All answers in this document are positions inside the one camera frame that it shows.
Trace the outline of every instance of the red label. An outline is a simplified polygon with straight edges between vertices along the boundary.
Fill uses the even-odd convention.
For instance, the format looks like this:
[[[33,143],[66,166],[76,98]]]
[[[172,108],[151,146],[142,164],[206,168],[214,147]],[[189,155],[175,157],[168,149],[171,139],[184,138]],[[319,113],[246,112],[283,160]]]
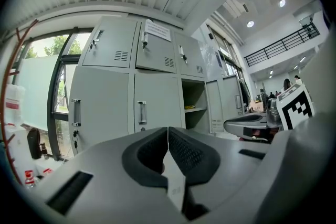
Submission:
[[[13,104],[13,103],[9,103],[9,102],[6,102],[6,107],[9,108],[9,109],[19,109],[18,104]]]

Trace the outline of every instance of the person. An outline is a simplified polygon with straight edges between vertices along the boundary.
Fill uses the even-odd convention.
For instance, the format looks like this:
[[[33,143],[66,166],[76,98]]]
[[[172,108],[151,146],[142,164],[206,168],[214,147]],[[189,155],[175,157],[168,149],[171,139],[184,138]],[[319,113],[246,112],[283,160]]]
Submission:
[[[281,91],[287,91],[290,87],[291,87],[291,83],[290,83],[289,79],[285,79],[284,80],[284,85],[283,85],[283,88],[281,89]]]

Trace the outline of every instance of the white bottle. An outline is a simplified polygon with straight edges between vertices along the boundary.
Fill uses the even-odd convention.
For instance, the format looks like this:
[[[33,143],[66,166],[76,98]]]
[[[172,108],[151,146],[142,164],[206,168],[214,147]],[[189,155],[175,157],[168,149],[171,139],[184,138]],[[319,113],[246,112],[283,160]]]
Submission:
[[[25,95],[25,88],[8,84],[5,95],[5,124],[21,126],[22,118],[22,102]]]

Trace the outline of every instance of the locker vent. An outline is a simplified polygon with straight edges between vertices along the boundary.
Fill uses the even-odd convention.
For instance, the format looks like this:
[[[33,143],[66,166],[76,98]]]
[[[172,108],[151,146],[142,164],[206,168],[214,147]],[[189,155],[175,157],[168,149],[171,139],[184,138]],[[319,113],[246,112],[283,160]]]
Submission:
[[[203,67],[196,66],[196,68],[197,68],[197,73],[203,74]]]
[[[221,120],[212,120],[211,121],[212,129],[223,129],[223,122]]]
[[[115,61],[127,61],[128,51],[119,51],[117,50],[114,56]]]
[[[167,67],[174,67],[174,60],[168,57],[164,57],[164,64]]]

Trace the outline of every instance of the plastic container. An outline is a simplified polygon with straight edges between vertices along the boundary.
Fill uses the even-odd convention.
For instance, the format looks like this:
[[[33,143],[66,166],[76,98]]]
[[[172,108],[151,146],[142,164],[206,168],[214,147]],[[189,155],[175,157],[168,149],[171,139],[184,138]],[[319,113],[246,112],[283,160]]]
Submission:
[[[21,126],[23,124],[22,102],[25,88],[8,84],[5,95],[5,124]]]
[[[25,180],[26,189],[31,189],[31,188],[35,187],[33,170],[25,171],[25,175],[26,175],[26,180]]]

